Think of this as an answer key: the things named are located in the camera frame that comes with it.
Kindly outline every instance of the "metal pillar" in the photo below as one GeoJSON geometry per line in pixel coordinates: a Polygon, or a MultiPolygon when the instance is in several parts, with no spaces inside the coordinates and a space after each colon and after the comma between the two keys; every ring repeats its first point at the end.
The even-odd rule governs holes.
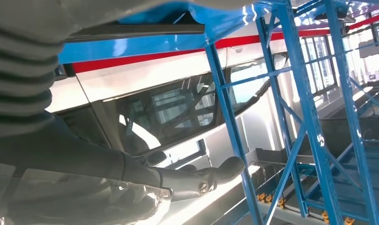
{"type": "MultiPolygon", "coordinates": [[[[272,57],[271,49],[269,47],[269,41],[271,37],[270,30],[272,27],[274,27],[275,23],[275,12],[272,12],[271,20],[269,22],[269,27],[267,28],[265,24],[265,18],[260,17],[256,20],[258,34],[260,36],[262,51],[264,53],[265,63],[268,69],[268,72],[275,71],[275,63],[274,59],[272,57]]],[[[283,140],[284,140],[284,147],[287,152],[287,157],[290,156],[291,149],[292,149],[292,140],[290,138],[290,132],[287,126],[287,119],[286,115],[284,113],[284,107],[281,104],[281,93],[279,88],[279,82],[277,79],[277,76],[270,77],[271,82],[271,88],[275,99],[275,107],[277,111],[277,115],[279,118],[279,126],[282,131],[283,140]]],[[[306,217],[308,215],[308,207],[305,203],[305,194],[304,190],[301,185],[301,180],[298,172],[297,165],[293,165],[293,168],[291,169],[291,177],[293,179],[293,184],[297,193],[298,198],[298,205],[300,208],[301,216],[306,217]]]]}
{"type": "Polygon", "coordinates": [[[343,224],[341,209],[338,204],[333,183],[333,176],[325,153],[325,141],[320,127],[316,106],[313,101],[313,95],[311,93],[305,67],[305,60],[299,42],[298,29],[294,23],[293,10],[289,0],[285,1],[285,5],[278,7],[278,18],[282,24],[294,79],[297,85],[298,94],[301,98],[300,104],[303,110],[304,123],[308,132],[308,138],[311,144],[313,158],[315,160],[316,172],[325,199],[330,223],[337,225],[343,224]]]}
{"type": "Polygon", "coordinates": [[[340,23],[338,22],[337,17],[337,9],[332,0],[325,0],[325,5],[334,52],[336,54],[337,62],[340,62],[337,64],[337,67],[340,73],[342,95],[345,101],[346,113],[349,120],[349,129],[354,146],[363,195],[366,202],[366,210],[369,216],[370,224],[379,225],[379,215],[372,189],[372,180],[366,161],[359,119],[357,117],[357,109],[355,102],[352,99],[353,93],[349,80],[348,62],[344,54],[344,45],[342,42],[340,23]]]}
{"type": "Polygon", "coordinates": [[[216,84],[218,100],[221,104],[221,110],[225,119],[226,127],[230,136],[233,151],[236,156],[240,157],[246,164],[246,169],[242,173],[242,184],[247,198],[247,205],[255,225],[262,225],[262,216],[257,203],[257,195],[253,181],[248,172],[248,164],[244,152],[243,144],[240,138],[238,126],[236,124],[235,113],[229,98],[229,89],[223,88],[226,84],[224,73],[218,58],[215,44],[206,47],[206,54],[211,68],[211,74],[216,84]]]}

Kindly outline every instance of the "blue metal beam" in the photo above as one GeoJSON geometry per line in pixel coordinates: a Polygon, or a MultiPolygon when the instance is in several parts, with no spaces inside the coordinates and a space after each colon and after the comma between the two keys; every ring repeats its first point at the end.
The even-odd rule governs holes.
{"type": "Polygon", "coordinates": [[[305,137],[305,126],[302,125],[300,128],[300,131],[298,132],[298,138],[293,145],[291,154],[289,158],[287,159],[286,167],[283,170],[282,177],[280,178],[279,184],[276,188],[276,192],[271,202],[271,207],[269,208],[268,214],[265,218],[264,225],[269,225],[271,223],[273,213],[276,210],[277,202],[279,201],[280,196],[283,193],[287,179],[289,178],[289,175],[291,173],[291,169],[293,168],[293,165],[296,162],[296,158],[297,158],[298,152],[300,151],[300,147],[301,147],[302,141],[304,140],[304,137],[305,137]]]}
{"type": "MultiPolygon", "coordinates": [[[[314,200],[306,200],[306,203],[311,206],[311,207],[314,207],[316,209],[320,209],[320,210],[326,210],[326,207],[321,204],[320,202],[317,202],[317,201],[314,201],[314,200]]],[[[363,221],[369,221],[366,217],[363,217],[363,216],[359,216],[357,214],[353,214],[351,212],[348,212],[348,211],[343,211],[342,212],[342,215],[343,216],[346,216],[346,217],[349,217],[349,218],[354,218],[354,219],[358,219],[358,220],[363,220],[363,221]]]]}
{"type": "MultiPolygon", "coordinates": [[[[272,33],[271,28],[273,24],[272,22],[274,21],[275,21],[275,16],[274,14],[272,14],[268,31],[267,31],[267,25],[265,24],[264,17],[258,18],[255,21],[257,24],[257,30],[260,37],[261,47],[264,53],[265,64],[267,66],[268,72],[272,72],[275,70],[274,59],[271,53],[271,49],[268,45],[268,36],[270,35],[269,32],[272,33]]],[[[278,82],[277,76],[271,77],[270,82],[271,82],[272,93],[275,99],[275,107],[276,107],[276,112],[279,119],[279,126],[283,135],[284,147],[286,149],[287,157],[289,157],[291,148],[292,148],[292,141],[291,141],[290,132],[287,126],[286,114],[284,113],[283,106],[280,104],[280,99],[282,99],[282,95],[280,93],[279,82],[278,82]]],[[[293,165],[293,168],[291,169],[291,177],[293,179],[293,184],[297,193],[296,196],[298,199],[298,205],[300,208],[301,216],[306,217],[309,214],[308,207],[306,206],[306,203],[305,203],[305,193],[301,185],[301,179],[299,176],[297,164],[293,165]]]]}
{"type": "Polygon", "coordinates": [[[373,98],[373,96],[371,96],[369,93],[365,92],[364,89],[363,89],[363,87],[360,86],[352,77],[350,77],[349,79],[360,91],[364,92],[364,95],[366,95],[370,99],[370,101],[372,101],[379,108],[379,102],[377,102],[373,98]]]}
{"type": "MultiPolygon", "coordinates": [[[[379,99],[379,92],[377,92],[374,96],[374,99],[379,99]]],[[[357,109],[358,116],[362,116],[367,111],[369,111],[373,107],[373,102],[371,100],[366,101],[361,107],[357,109]]]]}
{"type": "Polygon", "coordinates": [[[344,167],[335,159],[335,157],[331,154],[330,151],[326,151],[327,155],[330,158],[330,161],[335,165],[335,167],[344,175],[344,177],[355,187],[356,191],[358,191],[361,195],[363,194],[362,188],[355,180],[345,171],[344,167]]]}
{"type": "Polygon", "coordinates": [[[291,67],[293,68],[298,95],[301,98],[300,104],[304,115],[304,124],[308,132],[309,143],[315,160],[316,173],[320,181],[330,223],[337,225],[343,224],[333,176],[325,153],[324,136],[320,127],[315,102],[313,101],[313,94],[309,85],[305,60],[299,41],[298,29],[294,23],[294,14],[289,0],[286,0],[284,6],[278,7],[278,17],[282,24],[284,40],[290,57],[291,67]]]}
{"type": "Polygon", "coordinates": [[[302,124],[302,119],[297,115],[297,113],[290,108],[290,106],[286,103],[286,101],[283,98],[280,98],[280,104],[283,105],[283,107],[293,116],[293,118],[299,123],[302,124]]]}
{"type": "Polygon", "coordinates": [[[366,154],[364,151],[363,139],[360,132],[359,119],[357,117],[355,102],[352,99],[353,92],[349,81],[348,62],[344,54],[344,45],[342,42],[340,23],[338,22],[337,9],[333,3],[333,0],[325,0],[325,5],[328,24],[330,27],[330,34],[334,46],[334,52],[337,55],[337,62],[340,62],[337,64],[337,67],[340,73],[342,95],[344,98],[345,109],[349,120],[349,129],[354,145],[357,165],[359,168],[359,177],[361,180],[363,195],[366,202],[366,210],[370,223],[379,225],[379,215],[375,202],[374,192],[372,189],[372,180],[366,161],[366,154]]]}
{"type": "Polygon", "coordinates": [[[215,44],[211,44],[206,47],[206,54],[208,62],[211,68],[211,74],[216,84],[216,92],[218,100],[220,101],[221,110],[224,115],[226,127],[230,136],[230,141],[233,147],[233,151],[236,156],[240,157],[245,165],[246,169],[242,173],[242,184],[247,198],[247,204],[252,215],[252,219],[255,225],[262,225],[261,212],[257,204],[257,195],[255,193],[255,187],[253,181],[248,172],[248,163],[246,160],[246,154],[244,152],[242,140],[238,125],[236,124],[235,113],[232,107],[232,103],[229,98],[229,92],[227,89],[223,89],[222,86],[226,83],[224,73],[221,68],[221,64],[218,58],[218,53],[215,44]]]}
{"type": "Polygon", "coordinates": [[[246,78],[244,80],[228,83],[228,84],[223,85],[222,88],[230,88],[230,87],[233,87],[233,86],[238,85],[238,84],[247,83],[250,81],[255,81],[255,80],[258,80],[258,79],[261,79],[264,77],[277,76],[281,73],[289,72],[290,70],[291,70],[291,67],[286,67],[283,69],[275,70],[275,71],[270,72],[270,73],[265,73],[265,74],[261,74],[261,75],[255,76],[255,77],[249,77],[249,78],[246,78]]]}

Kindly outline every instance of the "window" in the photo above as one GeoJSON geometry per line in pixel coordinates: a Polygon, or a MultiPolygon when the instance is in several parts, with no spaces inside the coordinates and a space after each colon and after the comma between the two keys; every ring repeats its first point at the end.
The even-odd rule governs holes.
{"type": "MultiPolygon", "coordinates": [[[[275,68],[282,69],[288,60],[286,52],[273,55],[275,68]]],[[[236,82],[250,77],[267,73],[265,59],[257,59],[253,62],[235,66],[231,69],[230,81],[236,82]]],[[[230,98],[236,113],[254,104],[269,87],[269,77],[264,77],[230,88],[230,98]]]]}
{"type": "Polygon", "coordinates": [[[216,125],[216,91],[211,74],[106,100],[102,107],[108,120],[116,123],[113,132],[124,150],[134,156],[169,149],[216,125]]]}
{"type": "MultiPolygon", "coordinates": [[[[332,54],[328,41],[327,36],[302,39],[301,47],[305,62],[317,60],[332,54]]],[[[326,92],[326,90],[330,90],[327,87],[337,83],[335,70],[333,70],[334,60],[325,59],[306,65],[313,94],[326,92]]]]}

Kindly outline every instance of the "diagonal brace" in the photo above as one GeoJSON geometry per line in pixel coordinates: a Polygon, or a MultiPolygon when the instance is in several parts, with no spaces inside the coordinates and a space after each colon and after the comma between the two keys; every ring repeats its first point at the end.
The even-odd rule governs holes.
{"type": "Polygon", "coordinates": [[[298,138],[294,142],[293,148],[291,149],[291,154],[289,156],[289,159],[287,160],[287,164],[286,164],[286,167],[284,168],[282,177],[280,178],[279,184],[276,188],[276,192],[272,200],[271,207],[269,208],[268,214],[265,218],[265,222],[264,222],[265,225],[269,225],[271,222],[272,215],[276,210],[277,202],[279,201],[279,198],[283,193],[283,189],[284,189],[284,186],[286,185],[287,179],[289,178],[291,169],[293,168],[293,165],[296,162],[296,158],[300,150],[302,141],[304,140],[304,137],[305,137],[305,126],[302,125],[300,128],[300,131],[298,132],[298,138]]]}
{"type": "Polygon", "coordinates": [[[344,174],[345,178],[355,187],[356,191],[360,193],[360,195],[363,195],[362,188],[356,181],[353,180],[353,178],[345,171],[344,167],[335,159],[335,157],[331,154],[331,152],[326,149],[327,156],[330,158],[331,162],[335,165],[335,167],[344,174]]]}
{"type": "Polygon", "coordinates": [[[286,103],[286,101],[283,98],[280,98],[280,104],[294,117],[294,119],[299,123],[302,124],[302,119],[297,115],[297,113],[290,108],[290,106],[286,103]]]}
{"type": "Polygon", "coordinates": [[[379,102],[373,98],[369,93],[365,92],[363,87],[360,86],[352,77],[350,77],[351,82],[361,91],[364,92],[364,94],[372,101],[378,108],[379,108],[379,102]]]}

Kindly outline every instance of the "blue steel frame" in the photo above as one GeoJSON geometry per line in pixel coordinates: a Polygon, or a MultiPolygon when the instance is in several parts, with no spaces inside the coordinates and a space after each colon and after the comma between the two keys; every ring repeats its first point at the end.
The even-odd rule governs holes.
{"type": "MultiPolygon", "coordinates": [[[[264,17],[260,17],[255,21],[257,24],[258,34],[260,37],[262,51],[264,53],[264,59],[265,59],[268,72],[275,71],[274,59],[271,53],[271,49],[269,47],[272,29],[275,23],[275,13],[276,13],[275,11],[272,11],[272,16],[269,21],[268,27],[265,24],[264,17]]],[[[290,138],[290,132],[287,126],[287,119],[284,113],[284,107],[281,104],[281,102],[284,100],[282,99],[282,95],[280,93],[279,82],[278,82],[277,76],[271,77],[270,82],[271,82],[272,93],[275,99],[275,107],[276,107],[277,115],[279,118],[279,125],[282,130],[284,147],[286,149],[287,157],[290,157],[290,153],[292,151],[293,146],[292,146],[292,140],[290,138]]],[[[306,217],[309,214],[309,212],[308,212],[308,207],[306,206],[306,203],[305,203],[305,194],[301,185],[301,180],[299,177],[297,165],[293,165],[293,168],[291,169],[291,177],[293,179],[293,184],[297,193],[298,205],[300,208],[301,216],[306,217]]]]}
{"type": "Polygon", "coordinates": [[[284,7],[278,8],[278,18],[282,24],[282,30],[286,46],[291,59],[294,80],[301,98],[300,104],[304,115],[304,123],[308,132],[308,138],[315,161],[316,173],[319,178],[321,191],[325,199],[327,212],[331,224],[343,224],[341,209],[333,183],[333,176],[326,155],[325,141],[320,127],[313,94],[311,92],[307,75],[305,60],[299,41],[297,27],[294,23],[294,15],[290,1],[286,1],[284,7]]]}
{"type": "Polygon", "coordinates": [[[255,187],[253,181],[248,172],[248,163],[246,160],[245,151],[243,148],[242,140],[236,124],[235,113],[232,107],[232,103],[229,98],[229,90],[222,88],[226,84],[224,73],[222,71],[221,63],[218,58],[217,48],[215,44],[211,44],[206,47],[206,54],[211,68],[211,74],[216,84],[216,92],[218,100],[220,101],[221,109],[225,119],[225,123],[230,136],[230,141],[233,147],[233,151],[236,156],[240,157],[245,165],[246,169],[243,171],[242,184],[247,198],[247,205],[249,207],[250,214],[252,216],[255,225],[262,225],[262,217],[260,209],[257,203],[257,194],[255,193],[255,187]]]}
{"type": "MultiPolygon", "coordinates": [[[[282,135],[284,139],[284,146],[288,155],[288,162],[283,171],[281,180],[279,181],[278,187],[275,191],[274,198],[271,203],[271,207],[263,219],[258,207],[258,203],[256,201],[256,193],[252,183],[252,180],[247,171],[243,172],[243,187],[245,190],[245,194],[247,197],[247,205],[249,207],[250,214],[252,215],[254,224],[257,225],[268,225],[271,222],[272,215],[276,209],[277,202],[283,192],[284,186],[289,178],[290,174],[293,178],[293,183],[295,186],[295,190],[297,193],[297,198],[299,202],[299,208],[301,212],[301,216],[305,217],[308,215],[308,206],[313,206],[316,208],[326,209],[329,215],[329,220],[331,224],[343,224],[342,212],[338,203],[338,198],[336,195],[334,181],[332,176],[331,169],[336,168],[341,173],[344,174],[344,177],[356,187],[359,193],[363,194],[366,202],[367,214],[368,218],[361,218],[364,220],[368,220],[371,224],[379,225],[379,213],[377,212],[376,202],[374,198],[374,193],[371,184],[371,178],[369,169],[366,162],[365,150],[364,150],[364,141],[360,135],[360,125],[358,121],[358,115],[355,107],[355,103],[352,99],[353,93],[351,88],[351,80],[349,79],[348,72],[348,64],[346,61],[345,54],[352,51],[344,51],[343,42],[340,31],[340,24],[337,18],[336,8],[333,6],[333,0],[314,0],[312,3],[305,4],[301,8],[299,8],[299,12],[303,13],[307,8],[314,7],[315,5],[325,4],[327,17],[330,26],[330,32],[332,36],[333,46],[334,46],[334,55],[330,55],[327,57],[319,58],[317,60],[309,61],[309,63],[313,63],[316,61],[336,57],[337,61],[341,62],[338,65],[338,71],[340,73],[340,82],[342,86],[344,101],[346,105],[346,112],[349,119],[350,124],[350,133],[353,143],[344,151],[347,152],[350,149],[354,149],[357,164],[359,167],[360,181],[361,184],[357,184],[346,172],[345,169],[340,164],[340,159],[335,159],[328,149],[325,146],[325,141],[323,137],[323,133],[320,127],[320,122],[317,115],[317,110],[315,107],[315,103],[313,101],[313,94],[310,90],[309,78],[306,70],[306,63],[304,60],[304,56],[302,53],[301,45],[299,42],[299,35],[297,27],[294,23],[294,13],[291,7],[290,0],[263,0],[263,3],[272,3],[279,4],[276,8],[276,11],[272,12],[271,21],[267,26],[265,23],[265,19],[263,17],[258,18],[256,20],[257,29],[260,35],[260,42],[262,46],[262,50],[264,52],[266,65],[268,68],[268,73],[258,75],[255,77],[251,77],[245,80],[241,80],[233,83],[226,83],[221,65],[218,59],[216,46],[211,44],[206,47],[206,53],[208,56],[208,60],[210,63],[213,79],[216,83],[216,92],[221,103],[222,112],[226,121],[227,129],[230,135],[230,139],[232,142],[232,147],[237,156],[241,157],[245,162],[245,153],[243,151],[243,144],[240,139],[240,134],[238,131],[238,127],[236,124],[235,114],[230,102],[229,98],[229,88],[250,82],[256,79],[260,79],[263,77],[270,77],[271,81],[271,89],[275,99],[275,106],[277,109],[277,114],[279,117],[279,126],[282,130],[282,135]],[[280,22],[275,23],[275,18],[279,18],[280,22]],[[277,25],[282,26],[282,31],[284,34],[284,39],[286,42],[286,46],[289,53],[289,58],[292,59],[291,67],[283,68],[280,70],[275,70],[274,60],[272,58],[272,54],[269,48],[270,38],[272,34],[272,29],[277,25]],[[298,115],[294,113],[294,111],[287,105],[287,103],[283,100],[280,90],[277,76],[280,73],[284,73],[287,71],[293,71],[294,79],[297,86],[297,91],[299,96],[301,97],[301,108],[303,111],[304,119],[302,120],[298,115]],[[295,120],[301,125],[300,131],[298,133],[298,138],[292,144],[292,140],[290,138],[290,133],[288,131],[287,119],[285,116],[285,110],[288,113],[292,114],[295,120]],[[305,134],[308,134],[309,142],[312,149],[312,154],[315,161],[315,169],[317,176],[319,178],[319,182],[315,183],[310,190],[305,194],[301,181],[299,178],[299,172],[296,165],[296,157],[299,152],[299,148],[301,143],[305,137],[305,134]],[[317,187],[320,187],[325,205],[321,205],[318,202],[313,202],[312,200],[307,200],[307,197],[310,196],[317,187]]],[[[379,103],[371,98],[371,101],[379,107],[379,103]]],[[[350,215],[348,213],[344,213],[346,216],[357,217],[356,215],[350,215]]]]}
{"type": "Polygon", "coordinates": [[[230,134],[230,139],[232,141],[232,147],[234,149],[234,152],[237,156],[240,156],[245,161],[243,145],[239,136],[238,127],[235,120],[235,114],[229,99],[228,88],[237,84],[253,81],[263,77],[271,77],[271,87],[274,93],[275,104],[279,115],[279,125],[281,126],[283,131],[282,133],[284,136],[284,143],[289,158],[287,165],[283,171],[281,180],[279,181],[278,187],[276,189],[274,198],[271,203],[271,207],[264,221],[261,217],[257,201],[255,199],[256,193],[254,191],[253,183],[250,179],[250,176],[248,175],[248,172],[244,172],[242,174],[243,186],[247,197],[247,204],[250,209],[250,213],[252,215],[254,223],[257,225],[270,224],[272,215],[277,206],[277,202],[283,192],[284,186],[290,174],[292,174],[295,189],[297,191],[301,214],[303,217],[305,217],[308,214],[308,209],[305,201],[305,194],[302,190],[301,181],[299,179],[298,174],[298,168],[296,165],[296,157],[299,152],[301,143],[307,132],[311,144],[312,153],[315,159],[316,171],[320,180],[322,194],[325,198],[330,222],[332,224],[342,224],[342,214],[338,205],[338,199],[333,184],[333,176],[331,174],[330,165],[328,162],[327,154],[325,152],[326,147],[324,137],[321,131],[316,106],[313,101],[313,94],[311,93],[309,85],[308,75],[305,67],[305,60],[299,42],[298,30],[294,23],[294,13],[291,7],[290,0],[284,0],[282,2],[283,4],[277,7],[277,12],[273,13],[272,21],[270,22],[268,28],[265,24],[264,18],[258,19],[256,21],[259,33],[261,34],[261,45],[266,58],[266,64],[268,68],[267,74],[227,84],[223,76],[223,72],[221,70],[221,65],[219,63],[215,45],[211,44],[208,47],[206,47],[206,53],[209,59],[213,79],[216,83],[216,91],[218,94],[218,98],[221,102],[223,115],[225,117],[227,129],[230,134]],[[289,58],[292,59],[290,68],[285,68],[278,71],[275,71],[272,54],[268,45],[268,43],[270,42],[272,28],[275,25],[275,16],[280,19],[286,46],[289,52],[289,58]],[[278,80],[276,76],[280,73],[287,72],[289,70],[293,70],[294,78],[298,89],[298,94],[301,97],[300,103],[303,110],[304,122],[302,122],[302,120],[292,110],[290,110],[290,108],[287,106],[287,104],[285,104],[284,100],[280,95],[278,80]],[[296,120],[301,124],[298,138],[295,141],[294,145],[292,145],[290,135],[287,129],[284,108],[286,108],[288,112],[293,114],[296,120]]]}
{"type": "Polygon", "coordinates": [[[337,62],[340,62],[337,64],[337,67],[340,74],[342,95],[344,98],[345,109],[349,121],[349,130],[355,151],[359,177],[363,190],[364,200],[366,203],[367,215],[369,217],[369,223],[379,225],[379,213],[377,210],[374,191],[372,189],[370,172],[366,161],[366,153],[360,132],[357,109],[353,100],[353,92],[349,79],[348,62],[346,55],[344,54],[344,44],[342,41],[340,23],[338,22],[337,10],[334,6],[333,0],[325,0],[325,5],[334,52],[337,55],[336,60],[337,62]]]}

